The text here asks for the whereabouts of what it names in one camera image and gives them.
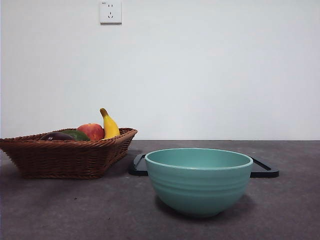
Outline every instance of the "dark purple fruit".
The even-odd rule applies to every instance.
[[[53,131],[42,136],[40,140],[54,141],[54,140],[75,140],[75,139],[68,134],[58,132],[58,131]]]

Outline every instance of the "wicker basket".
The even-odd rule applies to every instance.
[[[57,130],[75,130],[66,128]],[[123,158],[138,132],[120,128],[120,136],[107,140],[39,140],[43,135],[0,139],[0,148],[28,179],[98,179]]]

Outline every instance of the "banana stem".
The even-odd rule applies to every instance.
[[[102,107],[102,108],[100,108],[100,113],[101,113],[102,117],[106,117],[106,116],[108,116],[108,112],[107,112],[107,110],[105,110],[103,107]]]

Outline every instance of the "black tray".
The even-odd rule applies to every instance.
[[[134,176],[148,176],[145,156],[146,154],[142,153],[135,157],[129,166],[129,174]],[[273,168],[261,160],[251,158],[253,159],[253,166],[250,178],[276,178],[279,176],[278,169]]]

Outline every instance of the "table surface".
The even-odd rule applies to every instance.
[[[243,197],[209,218],[183,216],[128,174],[136,155],[165,148],[236,151],[279,169],[251,178]],[[320,141],[133,140],[95,180],[23,179],[1,152],[3,240],[320,239]]]

